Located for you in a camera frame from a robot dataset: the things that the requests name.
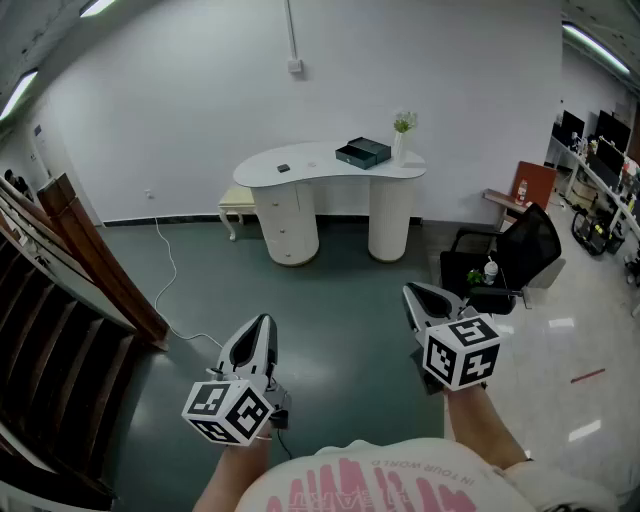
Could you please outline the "cream upholstered stool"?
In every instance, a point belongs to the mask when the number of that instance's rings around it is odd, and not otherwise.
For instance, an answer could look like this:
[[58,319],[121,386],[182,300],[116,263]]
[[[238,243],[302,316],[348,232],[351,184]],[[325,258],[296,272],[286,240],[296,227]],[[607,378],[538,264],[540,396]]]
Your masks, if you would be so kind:
[[256,215],[256,205],[251,190],[239,185],[231,186],[220,199],[218,211],[221,222],[229,231],[229,239],[235,242],[236,232],[228,216],[235,215],[238,222],[243,225],[245,215]]

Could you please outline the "person's right forearm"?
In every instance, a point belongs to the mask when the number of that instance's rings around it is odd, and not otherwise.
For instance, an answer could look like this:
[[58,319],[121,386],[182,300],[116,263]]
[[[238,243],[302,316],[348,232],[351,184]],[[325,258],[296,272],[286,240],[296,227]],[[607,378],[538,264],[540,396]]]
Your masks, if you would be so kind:
[[454,438],[458,443],[501,470],[529,460],[481,385],[448,390],[444,394]]

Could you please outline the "wooden side desk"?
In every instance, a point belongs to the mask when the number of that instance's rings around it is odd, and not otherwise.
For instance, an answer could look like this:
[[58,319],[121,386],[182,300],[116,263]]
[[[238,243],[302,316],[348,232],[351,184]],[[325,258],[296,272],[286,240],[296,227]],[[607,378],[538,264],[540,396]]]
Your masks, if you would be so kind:
[[496,230],[499,232],[506,231],[527,209],[526,206],[517,204],[513,197],[492,189],[485,189],[482,196],[484,199],[502,208],[496,224]]

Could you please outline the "person's left forearm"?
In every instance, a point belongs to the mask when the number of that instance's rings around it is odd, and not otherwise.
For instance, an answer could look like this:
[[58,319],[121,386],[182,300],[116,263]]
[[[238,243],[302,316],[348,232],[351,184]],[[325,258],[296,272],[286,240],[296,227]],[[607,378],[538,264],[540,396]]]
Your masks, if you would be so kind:
[[235,512],[245,492],[267,471],[271,441],[266,432],[249,446],[227,446],[192,512]]

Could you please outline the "brown wooden stair railing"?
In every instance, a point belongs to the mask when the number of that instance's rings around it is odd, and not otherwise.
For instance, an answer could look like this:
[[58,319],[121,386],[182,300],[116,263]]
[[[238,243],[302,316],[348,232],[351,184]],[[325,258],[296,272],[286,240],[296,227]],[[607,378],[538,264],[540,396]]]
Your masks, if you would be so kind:
[[0,177],[0,484],[108,512],[110,467],[167,323],[70,180],[29,200]]

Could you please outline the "black office chair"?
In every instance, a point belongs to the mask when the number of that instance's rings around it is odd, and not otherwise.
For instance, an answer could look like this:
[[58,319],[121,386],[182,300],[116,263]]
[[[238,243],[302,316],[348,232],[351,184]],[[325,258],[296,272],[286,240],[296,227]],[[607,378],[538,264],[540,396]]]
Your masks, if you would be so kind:
[[[493,243],[486,253],[464,252],[458,248],[466,236],[481,236]],[[561,256],[557,231],[546,212],[532,204],[504,232],[461,228],[451,248],[440,254],[441,286],[456,294],[480,313],[508,315],[523,297],[523,290],[542,271]],[[488,257],[499,265],[495,282],[471,287],[467,274],[477,269],[483,273]]]

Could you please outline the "brown wooden board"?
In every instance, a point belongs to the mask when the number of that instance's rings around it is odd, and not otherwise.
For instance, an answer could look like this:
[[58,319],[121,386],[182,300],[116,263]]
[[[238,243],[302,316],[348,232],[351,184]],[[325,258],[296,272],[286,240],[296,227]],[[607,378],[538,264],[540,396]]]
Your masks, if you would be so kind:
[[528,207],[530,203],[535,203],[546,210],[554,188],[556,174],[557,171],[554,168],[520,161],[517,165],[511,195],[514,199],[516,198],[520,180],[526,179],[528,189],[523,205]]

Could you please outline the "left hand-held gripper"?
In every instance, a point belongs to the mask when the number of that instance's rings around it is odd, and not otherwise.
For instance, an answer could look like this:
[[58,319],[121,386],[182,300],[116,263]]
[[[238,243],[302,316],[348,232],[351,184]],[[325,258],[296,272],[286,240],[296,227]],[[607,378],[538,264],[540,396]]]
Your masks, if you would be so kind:
[[212,379],[193,384],[181,416],[208,441],[250,445],[289,428],[291,395],[271,375],[278,362],[275,320],[261,314],[224,344]]

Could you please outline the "black computer monitor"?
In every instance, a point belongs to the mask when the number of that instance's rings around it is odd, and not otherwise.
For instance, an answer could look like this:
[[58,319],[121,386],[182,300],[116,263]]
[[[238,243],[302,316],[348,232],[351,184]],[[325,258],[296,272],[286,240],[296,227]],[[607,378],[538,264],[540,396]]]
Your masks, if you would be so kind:
[[620,151],[607,141],[599,139],[597,149],[589,155],[588,162],[590,168],[608,187],[618,187],[624,164],[624,156]]
[[563,111],[559,140],[567,147],[583,136],[585,123],[567,110]]
[[595,137],[603,137],[620,152],[627,150],[631,129],[613,115],[601,110],[596,124]]

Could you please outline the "white wall conduit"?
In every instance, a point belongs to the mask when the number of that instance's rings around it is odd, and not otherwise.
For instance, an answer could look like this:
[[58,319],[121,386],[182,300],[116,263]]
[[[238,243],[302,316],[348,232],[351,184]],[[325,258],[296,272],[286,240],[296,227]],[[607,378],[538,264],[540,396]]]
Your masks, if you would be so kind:
[[295,61],[298,59],[298,54],[297,54],[297,48],[296,48],[295,33],[293,28],[290,0],[283,0],[283,6],[284,6],[285,19],[286,19],[286,25],[287,25],[287,32],[288,32],[290,59]]

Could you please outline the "yellow black equipment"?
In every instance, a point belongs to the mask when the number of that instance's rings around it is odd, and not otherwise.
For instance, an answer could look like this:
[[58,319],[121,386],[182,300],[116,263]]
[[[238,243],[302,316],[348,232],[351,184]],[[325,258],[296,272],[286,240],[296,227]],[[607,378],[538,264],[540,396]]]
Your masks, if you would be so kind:
[[594,257],[605,252],[616,254],[625,241],[615,230],[609,230],[602,218],[590,216],[582,207],[578,207],[575,212],[571,234],[578,244]]

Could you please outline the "cluttered long office desk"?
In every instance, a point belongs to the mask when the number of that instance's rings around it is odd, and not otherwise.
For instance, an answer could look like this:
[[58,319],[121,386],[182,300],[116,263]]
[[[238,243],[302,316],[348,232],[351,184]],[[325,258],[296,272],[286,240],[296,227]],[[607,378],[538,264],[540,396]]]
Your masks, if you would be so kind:
[[568,183],[563,190],[565,201],[567,203],[574,203],[573,186],[579,171],[582,170],[588,177],[588,179],[594,183],[596,189],[599,192],[606,194],[615,204],[615,212],[613,219],[610,222],[609,228],[613,229],[620,218],[624,216],[624,220],[640,243],[640,225],[632,215],[632,212],[629,210],[628,206],[621,200],[620,195],[617,194],[611,186],[606,184],[599,177],[599,175],[589,167],[589,165],[581,156],[571,151],[555,136],[550,137],[549,149],[553,149],[557,152],[553,164],[554,167],[557,167],[559,159],[562,155],[569,157],[573,161],[573,167],[568,179]]

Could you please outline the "dark green jewellery box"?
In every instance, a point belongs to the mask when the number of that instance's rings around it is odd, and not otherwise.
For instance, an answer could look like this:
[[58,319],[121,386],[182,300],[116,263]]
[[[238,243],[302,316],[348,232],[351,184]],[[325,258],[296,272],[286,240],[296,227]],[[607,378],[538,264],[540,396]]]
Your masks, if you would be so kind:
[[391,159],[391,147],[364,137],[358,137],[335,150],[336,159],[367,170]]

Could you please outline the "ceiling strip light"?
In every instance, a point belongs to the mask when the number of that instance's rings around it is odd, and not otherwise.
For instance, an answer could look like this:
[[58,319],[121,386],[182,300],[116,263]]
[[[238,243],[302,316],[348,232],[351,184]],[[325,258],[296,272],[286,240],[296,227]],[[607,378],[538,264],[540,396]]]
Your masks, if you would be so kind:
[[27,71],[25,74],[23,74],[20,77],[9,99],[4,105],[2,112],[0,113],[0,121],[3,121],[12,113],[12,111],[14,110],[16,105],[19,103],[19,101],[21,100],[26,90],[29,88],[32,81],[38,75],[38,72],[39,70],[37,68],[34,68]]
[[629,68],[616,55],[589,36],[586,32],[567,22],[562,23],[562,28],[566,34],[569,34],[571,37],[585,45],[588,49],[611,65],[617,72],[622,73],[623,75],[630,74]]
[[97,16],[109,8],[116,0],[89,0],[79,11],[81,18]]

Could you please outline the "white drawer pedestal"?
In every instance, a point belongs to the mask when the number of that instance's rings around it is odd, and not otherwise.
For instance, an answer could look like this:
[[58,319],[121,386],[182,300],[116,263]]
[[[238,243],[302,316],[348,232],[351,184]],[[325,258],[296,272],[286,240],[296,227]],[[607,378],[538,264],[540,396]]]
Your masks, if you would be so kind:
[[271,259],[286,267],[311,261],[319,250],[311,185],[290,183],[251,192]]

